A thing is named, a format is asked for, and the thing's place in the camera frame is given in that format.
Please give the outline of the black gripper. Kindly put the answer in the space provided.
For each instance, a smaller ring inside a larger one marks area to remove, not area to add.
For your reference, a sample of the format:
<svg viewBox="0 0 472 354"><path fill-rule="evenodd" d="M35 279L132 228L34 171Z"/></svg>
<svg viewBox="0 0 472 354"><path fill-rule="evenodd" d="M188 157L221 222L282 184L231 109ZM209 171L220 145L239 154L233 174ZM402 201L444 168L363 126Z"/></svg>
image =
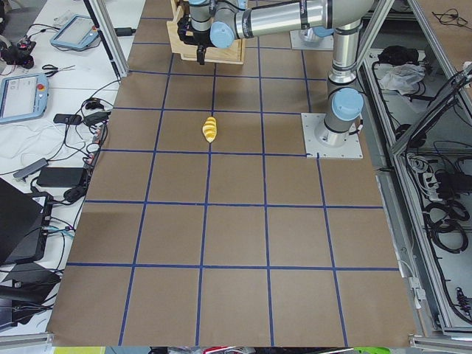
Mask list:
<svg viewBox="0 0 472 354"><path fill-rule="evenodd" d="M192 26L190 15L184 16L177 22L179 39L188 45L197 46L196 60L200 65L205 64L206 48L212 47L210 29L199 30Z"/></svg>

